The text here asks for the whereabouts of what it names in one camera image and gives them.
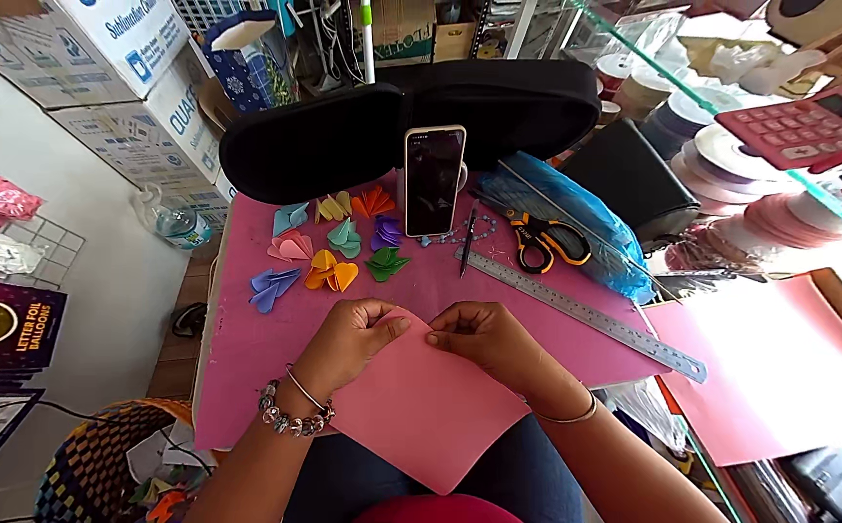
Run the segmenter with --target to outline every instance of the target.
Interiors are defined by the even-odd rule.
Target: calculator
[[[842,86],[805,100],[719,113],[715,120],[777,169],[818,174],[842,164]]]

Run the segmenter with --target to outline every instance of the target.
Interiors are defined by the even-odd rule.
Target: metal ruler
[[[455,257],[461,259],[462,256],[462,248],[460,248],[456,251]],[[624,343],[624,345],[666,365],[690,380],[700,384],[706,381],[706,364],[647,334],[638,332],[635,328],[626,326],[612,316],[604,315],[592,307],[578,303],[569,296],[563,295],[476,252],[471,251],[469,253],[469,266],[475,267],[537,301],[546,303],[565,315],[595,328],[609,338]]]

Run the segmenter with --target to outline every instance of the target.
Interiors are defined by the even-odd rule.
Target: jeans
[[[498,505],[523,523],[582,521],[579,485],[533,414],[502,434],[453,491]],[[349,523],[394,496],[431,494],[344,434],[315,438],[284,523]]]

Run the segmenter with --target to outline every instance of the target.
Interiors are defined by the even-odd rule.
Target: finger
[[[466,356],[478,337],[475,334],[457,334],[444,330],[428,332],[425,341],[442,351]]]
[[[394,303],[383,302],[376,298],[363,298],[351,304],[352,310],[359,319],[358,328],[368,328],[375,325],[375,322],[384,315],[395,310]]]
[[[488,306],[488,303],[482,302],[457,302],[437,315],[429,325],[434,330],[454,331],[457,327],[475,329],[489,314]]]
[[[376,323],[369,329],[369,354],[372,355],[381,351],[394,339],[402,336],[411,324],[411,320],[406,317],[393,317]]]

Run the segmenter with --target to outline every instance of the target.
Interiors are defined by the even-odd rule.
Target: scissors
[[[502,202],[491,196],[486,196],[482,191],[475,188],[470,188],[469,192],[489,208],[502,213],[502,216],[508,218],[508,221],[511,222],[511,227],[514,229],[515,235],[518,236],[518,264],[525,273],[542,275],[550,270],[553,265],[554,251],[570,265],[582,265],[592,255],[590,242],[573,225],[559,220],[534,218],[524,211],[508,208]],[[582,251],[578,253],[570,252],[566,246],[562,246],[549,234],[550,231],[554,230],[574,236],[579,241]],[[540,265],[529,265],[524,259],[524,253],[528,249],[537,249],[541,253],[543,261]]]

